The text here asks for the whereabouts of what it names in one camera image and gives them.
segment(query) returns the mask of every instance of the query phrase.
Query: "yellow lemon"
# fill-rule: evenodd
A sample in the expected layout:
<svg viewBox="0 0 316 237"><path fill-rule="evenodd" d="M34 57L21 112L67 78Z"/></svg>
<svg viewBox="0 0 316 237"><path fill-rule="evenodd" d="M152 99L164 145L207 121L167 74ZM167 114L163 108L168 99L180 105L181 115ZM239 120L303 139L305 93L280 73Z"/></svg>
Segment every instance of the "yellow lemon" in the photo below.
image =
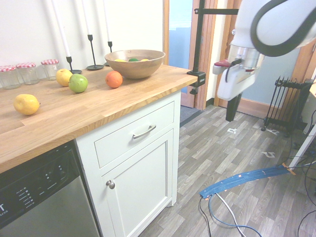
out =
<svg viewBox="0 0 316 237"><path fill-rule="evenodd" d="M33 95L21 94L15 97L13 106L17 112L32 115L39 109L40 103Z"/></svg>
<svg viewBox="0 0 316 237"><path fill-rule="evenodd" d="M69 79L72 75L72 72L68 69L60 69L56 72L56 81L62 86L68 86Z"/></svg>

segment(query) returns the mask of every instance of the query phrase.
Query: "jar lid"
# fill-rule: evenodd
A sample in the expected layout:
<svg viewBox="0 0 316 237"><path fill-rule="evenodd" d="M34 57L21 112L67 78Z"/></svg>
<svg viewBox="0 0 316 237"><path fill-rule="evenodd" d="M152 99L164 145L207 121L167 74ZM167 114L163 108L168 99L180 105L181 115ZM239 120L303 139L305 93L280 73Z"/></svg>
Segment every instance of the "jar lid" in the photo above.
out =
<svg viewBox="0 0 316 237"><path fill-rule="evenodd" d="M9 71L13 71L15 70L16 67L15 66L1 66L0 67L0 72L9 72Z"/></svg>
<svg viewBox="0 0 316 237"><path fill-rule="evenodd" d="M56 63L59 63L57 59L47 59L47 60L41 61L42 65L52 65Z"/></svg>
<svg viewBox="0 0 316 237"><path fill-rule="evenodd" d="M35 63L19 63L16 65L17 68L32 68L35 67Z"/></svg>

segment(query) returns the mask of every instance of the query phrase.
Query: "wooden bowl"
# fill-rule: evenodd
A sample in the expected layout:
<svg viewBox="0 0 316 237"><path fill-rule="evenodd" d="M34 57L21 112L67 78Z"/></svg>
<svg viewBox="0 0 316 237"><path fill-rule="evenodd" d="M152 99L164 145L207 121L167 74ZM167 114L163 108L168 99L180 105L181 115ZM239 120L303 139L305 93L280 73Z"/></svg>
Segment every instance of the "wooden bowl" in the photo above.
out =
<svg viewBox="0 0 316 237"><path fill-rule="evenodd" d="M105 60L110 67L119 72L123 77L129 79L142 79L153 74L162 64L165 57L164 52L146 49L132 49L112 52L105 55ZM136 58L138 62L129 62L131 58ZM126 62L117 62L116 59L122 59Z"/></svg>

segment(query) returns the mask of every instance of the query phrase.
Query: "gray wood-look flooring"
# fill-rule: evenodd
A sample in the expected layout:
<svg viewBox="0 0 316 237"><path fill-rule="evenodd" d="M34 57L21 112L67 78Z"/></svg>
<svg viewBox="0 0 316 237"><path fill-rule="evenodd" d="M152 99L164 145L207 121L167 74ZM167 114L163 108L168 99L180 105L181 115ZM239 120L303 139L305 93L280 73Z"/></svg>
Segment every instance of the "gray wood-look flooring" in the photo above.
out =
<svg viewBox="0 0 316 237"><path fill-rule="evenodd" d="M290 138L285 138L283 132L278 135L262 132L261 119L240 113L228 123L225 113L223 108L209 106L180 128L177 202L165 208L141 237L208 237L206 222L198 210L198 193L232 175L274 166L288 156ZM293 135L293 142L302 140L301 132ZM274 154L268 154L269 158L262 152ZM251 181L220 195L232 208L239 225L252 226L263 237L296 237L301 219L316 207L306 195L301 168L294 172L296 175ZM316 177L315 172L309 175ZM307 187L316 201L316 182L307 179ZM240 236L236 228L228 228L210 218L207 201L202 200L201 204L213 237ZM233 224L230 213L217 197L212 208L219 219ZM258 236L249 229L244 234ZM316 237L315 213L305 219L299 236Z"/></svg>

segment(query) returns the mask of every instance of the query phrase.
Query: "white cabinet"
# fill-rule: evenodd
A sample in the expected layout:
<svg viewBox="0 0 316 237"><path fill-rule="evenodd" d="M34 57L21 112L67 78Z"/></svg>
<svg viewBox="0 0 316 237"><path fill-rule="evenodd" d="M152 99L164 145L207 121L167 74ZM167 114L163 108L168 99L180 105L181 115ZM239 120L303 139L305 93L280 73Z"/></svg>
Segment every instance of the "white cabinet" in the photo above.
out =
<svg viewBox="0 0 316 237"><path fill-rule="evenodd" d="M171 201L172 136L169 131L102 177L117 236L138 236Z"/></svg>
<svg viewBox="0 0 316 237"><path fill-rule="evenodd" d="M176 202L179 124L175 92L76 139L104 237L136 237Z"/></svg>

